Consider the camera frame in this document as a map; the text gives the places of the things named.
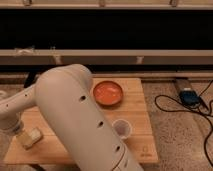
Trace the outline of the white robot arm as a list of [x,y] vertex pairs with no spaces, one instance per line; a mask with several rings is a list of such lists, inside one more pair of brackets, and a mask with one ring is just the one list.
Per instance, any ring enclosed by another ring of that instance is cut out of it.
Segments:
[[36,106],[81,171],[144,171],[90,96],[83,65],[50,69],[36,83],[0,101],[0,129],[22,130],[17,113]]

